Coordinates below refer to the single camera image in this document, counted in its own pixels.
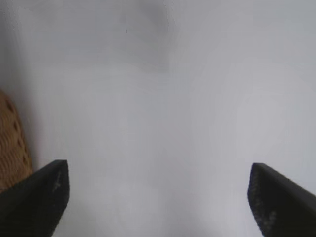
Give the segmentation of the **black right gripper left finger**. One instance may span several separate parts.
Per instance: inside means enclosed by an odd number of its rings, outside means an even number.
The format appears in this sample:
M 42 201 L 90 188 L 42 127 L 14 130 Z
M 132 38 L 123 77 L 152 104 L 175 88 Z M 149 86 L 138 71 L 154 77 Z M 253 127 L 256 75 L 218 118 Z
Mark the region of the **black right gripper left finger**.
M 2 237 L 51 237 L 70 198 L 65 159 L 47 164 L 0 195 Z

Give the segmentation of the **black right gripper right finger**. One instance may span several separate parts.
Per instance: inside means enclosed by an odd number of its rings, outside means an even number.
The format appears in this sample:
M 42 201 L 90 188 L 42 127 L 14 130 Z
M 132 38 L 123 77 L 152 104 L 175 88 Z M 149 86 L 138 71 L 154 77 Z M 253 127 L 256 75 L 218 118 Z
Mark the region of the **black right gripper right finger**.
M 247 199 L 264 237 L 314 237 L 316 197 L 264 163 L 253 163 Z

